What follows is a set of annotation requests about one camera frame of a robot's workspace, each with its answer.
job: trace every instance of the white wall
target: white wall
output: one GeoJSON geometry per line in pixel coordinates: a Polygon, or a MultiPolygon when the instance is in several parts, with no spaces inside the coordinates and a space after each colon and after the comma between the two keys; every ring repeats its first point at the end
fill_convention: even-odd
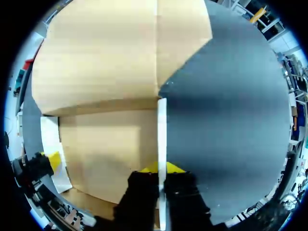
{"type": "Polygon", "coordinates": [[[286,52],[298,46],[298,42],[291,31],[275,39],[269,44],[275,52],[281,52],[281,53],[286,52]]]}
{"type": "MultiPolygon", "coordinates": [[[[275,52],[281,53],[287,52],[299,46],[295,36],[291,31],[285,33],[274,41],[271,41],[269,45],[275,52]]],[[[292,52],[291,54],[294,54],[298,60],[301,61],[303,67],[308,65],[307,58],[302,49],[292,52]]]]}

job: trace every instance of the yellow pipe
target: yellow pipe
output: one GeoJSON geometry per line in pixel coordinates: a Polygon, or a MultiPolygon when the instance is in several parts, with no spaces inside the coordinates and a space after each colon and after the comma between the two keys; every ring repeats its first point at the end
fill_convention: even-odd
{"type": "Polygon", "coordinates": [[[264,8],[261,8],[249,21],[251,23],[255,23],[265,13],[266,13],[266,10],[264,8]]]}

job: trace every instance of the gray surface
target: gray surface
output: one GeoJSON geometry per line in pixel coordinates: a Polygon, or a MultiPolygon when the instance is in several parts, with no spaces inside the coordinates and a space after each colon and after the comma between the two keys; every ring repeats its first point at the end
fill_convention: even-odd
{"type": "Polygon", "coordinates": [[[253,25],[206,1],[213,39],[161,89],[167,161],[197,176],[214,224],[266,196],[289,140],[288,88],[253,25]]]}
{"type": "MultiPolygon", "coordinates": [[[[32,158],[34,154],[37,152],[44,151],[41,131],[40,131],[41,111],[39,110],[37,104],[35,103],[32,97],[31,86],[32,86],[32,73],[29,76],[28,85],[26,87],[24,108],[23,108],[23,138],[24,138],[26,155],[28,156],[28,158],[32,158]]],[[[65,201],[67,204],[72,205],[57,192],[49,176],[43,177],[41,181],[58,198],[65,201]]]]}

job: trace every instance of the cardboard box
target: cardboard box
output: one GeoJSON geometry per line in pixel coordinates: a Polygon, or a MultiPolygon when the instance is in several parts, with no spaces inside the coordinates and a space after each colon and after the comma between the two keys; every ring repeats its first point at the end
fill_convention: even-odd
{"type": "Polygon", "coordinates": [[[211,38],[204,0],[74,0],[55,16],[32,94],[44,115],[60,116],[78,190],[68,201],[111,218],[131,172],[157,161],[160,87],[211,38]]]}

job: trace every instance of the yellow tape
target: yellow tape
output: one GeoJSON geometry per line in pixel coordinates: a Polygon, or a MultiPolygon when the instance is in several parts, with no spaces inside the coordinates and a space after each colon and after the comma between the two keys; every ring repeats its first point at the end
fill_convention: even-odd
{"type": "MultiPolygon", "coordinates": [[[[158,172],[158,162],[154,162],[152,165],[149,167],[144,168],[140,172],[152,172],[152,173],[157,173],[158,172]]],[[[173,165],[170,162],[167,162],[167,173],[183,173],[185,172],[184,170],[180,169],[179,167],[173,165]]]]}

